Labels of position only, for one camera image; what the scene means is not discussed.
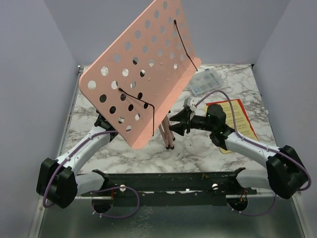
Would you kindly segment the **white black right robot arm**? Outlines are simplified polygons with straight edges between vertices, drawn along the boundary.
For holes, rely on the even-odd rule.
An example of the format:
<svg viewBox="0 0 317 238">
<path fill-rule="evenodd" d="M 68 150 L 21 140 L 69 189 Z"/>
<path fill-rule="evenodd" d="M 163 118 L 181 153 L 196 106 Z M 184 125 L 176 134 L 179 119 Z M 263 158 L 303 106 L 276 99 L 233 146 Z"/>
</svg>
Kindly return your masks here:
<svg viewBox="0 0 317 238">
<path fill-rule="evenodd" d="M 239 194 L 246 187 L 251 187 L 251 181 L 255 179 L 262 180 L 266 189 L 274 191 L 281 198 L 289 199 L 309 182 L 307 170 L 292 147 L 269 147 L 239 136 L 226 124 L 226 113 L 221 105 L 209 105 L 205 116 L 197 116 L 189 106 L 185 106 L 170 120 L 175 122 L 169 127 L 171 131 L 181 136 L 189 133 L 191 129 L 209 131 L 215 146 L 239 153 L 266 168 L 264 176 L 249 175 L 230 179 L 228 189 L 233 194 Z"/>
</svg>

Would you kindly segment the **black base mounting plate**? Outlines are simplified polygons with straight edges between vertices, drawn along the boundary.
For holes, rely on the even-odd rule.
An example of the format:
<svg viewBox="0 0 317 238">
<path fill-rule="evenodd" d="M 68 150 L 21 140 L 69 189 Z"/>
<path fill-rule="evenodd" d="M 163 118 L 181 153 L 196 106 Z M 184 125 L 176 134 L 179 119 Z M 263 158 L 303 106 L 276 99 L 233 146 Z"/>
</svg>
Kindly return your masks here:
<svg viewBox="0 0 317 238">
<path fill-rule="evenodd" d="M 225 206 L 226 196 L 238 197 L 245 189 L 237 176 L 245 168 L 233 172 L 108 174 L 100 192 L 84 193 L 98 205 L 110 197 L 111 187 L 125 185 L 125 191 L 114 191 L 116 207 L 139 206 Z"/>
</svg>

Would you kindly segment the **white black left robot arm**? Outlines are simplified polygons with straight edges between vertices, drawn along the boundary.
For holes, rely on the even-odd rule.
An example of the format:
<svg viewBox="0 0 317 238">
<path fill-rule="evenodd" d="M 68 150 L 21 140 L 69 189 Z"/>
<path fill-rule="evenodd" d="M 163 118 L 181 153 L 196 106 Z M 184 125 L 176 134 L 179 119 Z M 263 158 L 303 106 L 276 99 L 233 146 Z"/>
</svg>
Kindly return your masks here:
<svg viewBox="0 0 317 238">
<path fill-rule="evenodd" d="M 110 184 L 99 170 L 80 175 L 82 167 L 102 147 L 109 144 L 118 132 L 101 115 L 92 129 L 73 148 L 56 159 L 46 158 L 38 176 L 36 192 L 43 197 L 43 207 L 57 205 L 60 208 L 69 206 L 76 196 L 96 192 L 104 196 L 109 192 Z"/>
</svg>

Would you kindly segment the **pink perforated music stand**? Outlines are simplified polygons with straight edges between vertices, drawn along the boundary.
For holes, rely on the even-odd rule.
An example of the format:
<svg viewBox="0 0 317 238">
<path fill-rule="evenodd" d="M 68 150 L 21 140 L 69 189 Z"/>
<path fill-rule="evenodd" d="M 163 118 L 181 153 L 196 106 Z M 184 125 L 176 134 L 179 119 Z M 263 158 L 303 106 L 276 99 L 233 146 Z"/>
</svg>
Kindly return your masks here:
<svg viewBox="0 0 317 238">
<path fill-rule="evenodd" d="M 200 64 L 181 1 L 155 0 L 82 74 L 79 89 L 140 149 Z"/>
</svg>

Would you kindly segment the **clear plastic compartment box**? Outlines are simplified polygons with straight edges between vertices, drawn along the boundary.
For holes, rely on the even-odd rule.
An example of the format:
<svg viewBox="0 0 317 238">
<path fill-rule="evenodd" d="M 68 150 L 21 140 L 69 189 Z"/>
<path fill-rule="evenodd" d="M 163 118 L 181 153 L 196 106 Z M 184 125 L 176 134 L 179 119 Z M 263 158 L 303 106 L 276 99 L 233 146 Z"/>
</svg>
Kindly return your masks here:
<svg viewBox="0 0 317 238">
<path fill-rule="evenodd" d="M 191 90 L 193 96 L 197 97 L 219 89 L 223 86 L 223 84 L 224 80 L 221 76 L 213 68 L 208 68 L 195 73 L 189 81 L 187 87 Z"/>
</svg>

